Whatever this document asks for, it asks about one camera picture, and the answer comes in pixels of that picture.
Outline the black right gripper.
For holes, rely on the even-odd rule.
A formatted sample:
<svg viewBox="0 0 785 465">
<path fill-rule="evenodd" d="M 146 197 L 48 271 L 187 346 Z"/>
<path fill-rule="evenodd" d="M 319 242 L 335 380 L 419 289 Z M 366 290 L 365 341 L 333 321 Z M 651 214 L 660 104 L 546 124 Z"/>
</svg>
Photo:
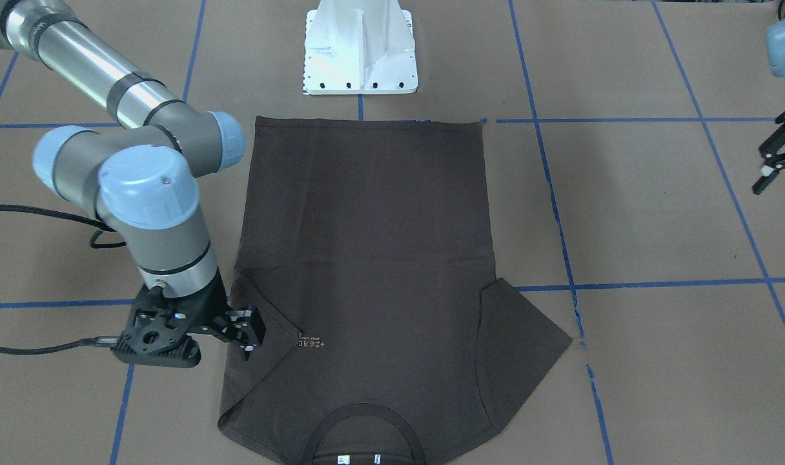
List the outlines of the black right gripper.
<svg viewBox="0 0 785 465">
<path fill-rule="evenodd" d="M 265 338 L 266 325 L 256 308 L 231 309 L 221 274 L 194 294 L 166 297 L 159 285 L 142 285 L 126 324 L 112 347 L 124 363 L 192 368 L 201 361 L 194 335 L 214 336 L 236 348 L 248 362 Z"/>
</svg>

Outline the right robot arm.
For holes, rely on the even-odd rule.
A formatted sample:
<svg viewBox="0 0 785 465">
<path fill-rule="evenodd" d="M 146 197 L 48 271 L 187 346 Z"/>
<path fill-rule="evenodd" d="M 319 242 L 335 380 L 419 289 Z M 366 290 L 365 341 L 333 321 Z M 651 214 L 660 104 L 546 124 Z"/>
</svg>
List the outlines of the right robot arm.
<svg viewBox="0 0 785 465">
<path fill-rule="evenodd" d="M 74 125 L 53 129 L 36 144 L 32 166 L 52 193 L 85 212 L 67 214 L 68 220 L 122 237 L 144 282 L 118 336 L 0 346 L 0 353 L 105 347 L 124 363 L 190 368 L 201 361 L 194 335 L 209 335 L 247 361 L 263 343 L 265 323 L 253 306 L 228 303 L 197 184 L 244 156 L 236 118 L 194 110 L 62 1 L 0 1 L 0 49 L 63 76 L 121 126 L 111 134 Z"/>
</svg>

